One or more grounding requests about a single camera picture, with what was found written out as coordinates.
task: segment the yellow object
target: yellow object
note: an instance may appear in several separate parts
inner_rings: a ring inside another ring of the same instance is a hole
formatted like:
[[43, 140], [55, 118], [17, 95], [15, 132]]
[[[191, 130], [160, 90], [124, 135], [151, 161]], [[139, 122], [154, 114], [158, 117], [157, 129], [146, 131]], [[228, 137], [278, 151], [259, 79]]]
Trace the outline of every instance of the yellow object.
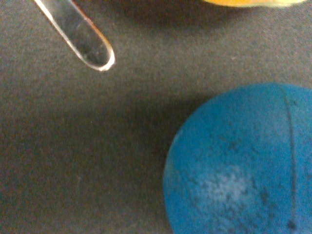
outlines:
[[287, 7], [305, 0], [204, 0], [212, 4], [230, 7]]

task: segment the foam ball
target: foam ball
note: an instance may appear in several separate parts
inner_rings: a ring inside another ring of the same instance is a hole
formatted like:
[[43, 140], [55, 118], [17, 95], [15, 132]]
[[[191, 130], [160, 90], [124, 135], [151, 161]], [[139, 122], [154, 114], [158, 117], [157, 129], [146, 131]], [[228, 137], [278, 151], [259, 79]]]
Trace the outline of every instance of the foam ball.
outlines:
[[183, 124], [163, 177], [175, 234], [312, 233], [312, 91], [219, 95]]

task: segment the black speck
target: black speck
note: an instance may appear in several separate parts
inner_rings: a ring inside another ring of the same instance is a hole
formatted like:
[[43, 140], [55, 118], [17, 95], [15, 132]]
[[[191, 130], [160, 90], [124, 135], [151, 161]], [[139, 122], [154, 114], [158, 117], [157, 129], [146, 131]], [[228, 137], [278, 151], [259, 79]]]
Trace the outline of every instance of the black speck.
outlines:
[[292, 220], [288, 221], [287, 228], [289, 228], [290, 230], [296, 230], [297, 229], [296, 224]]
[[262, 193], [260, 193], [261, 201], [263, 205], [266, 205], [268, 203], [269, 194], [266, 189]]

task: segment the dark gray surface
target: dark gray surface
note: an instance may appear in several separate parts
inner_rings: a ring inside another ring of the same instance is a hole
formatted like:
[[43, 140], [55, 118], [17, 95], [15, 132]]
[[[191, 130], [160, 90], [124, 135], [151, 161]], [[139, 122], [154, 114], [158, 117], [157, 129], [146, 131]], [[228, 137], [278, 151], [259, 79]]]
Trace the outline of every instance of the dark gray surface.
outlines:
[[170, 234], [170, 143], [244, 84], [312, 88], [312, 4], [77, 1], [116, 65], [86, 67], [31, 1], [0, 1], [0, 233]]

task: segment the clear plastic rod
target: clear plastic rod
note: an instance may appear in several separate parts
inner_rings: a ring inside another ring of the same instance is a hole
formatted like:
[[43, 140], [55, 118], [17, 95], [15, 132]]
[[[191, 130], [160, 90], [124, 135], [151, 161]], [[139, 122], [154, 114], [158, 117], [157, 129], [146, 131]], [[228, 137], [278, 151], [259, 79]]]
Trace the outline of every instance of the clear plastic rod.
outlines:
[[115, 63], [105, 36], [71, 0], [34, 0], [76, 55], [89, 67], [107, 71]]

